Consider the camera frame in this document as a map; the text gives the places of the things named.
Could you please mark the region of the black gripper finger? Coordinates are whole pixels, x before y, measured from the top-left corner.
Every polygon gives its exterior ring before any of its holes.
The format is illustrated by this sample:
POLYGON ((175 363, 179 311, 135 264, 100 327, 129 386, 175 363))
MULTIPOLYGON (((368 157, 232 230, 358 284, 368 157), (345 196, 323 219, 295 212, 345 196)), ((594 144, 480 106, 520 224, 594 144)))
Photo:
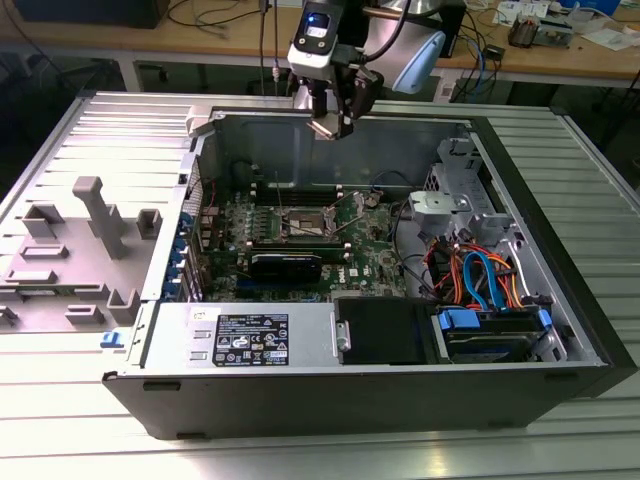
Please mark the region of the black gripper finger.
POLYGON ((324 80, 303 78, 303 85, 307 88, 308 96, 311 99, 311 118, 319 120, 327 115, 327 86, 324 80))
POLYGON ((383 84, 382 74, 367 69, 352 71, 339 81, 339 138, 350 135, 355 121, 370 112, 383 84))

